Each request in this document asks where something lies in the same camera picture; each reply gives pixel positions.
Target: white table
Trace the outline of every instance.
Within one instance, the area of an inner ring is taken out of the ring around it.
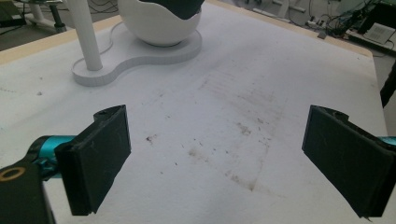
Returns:
[[[369,223],[301,147],[310,105],[387,135],[373,59],[208,3],[198,30],[195,59],[101,88],[72,79],[77,40],[1,65],[1,167],[127,105],[132,154],[97,215],[72,217],[62,180],[46,183],[58,223]],[[395,219],[393,194],[373,221]]]

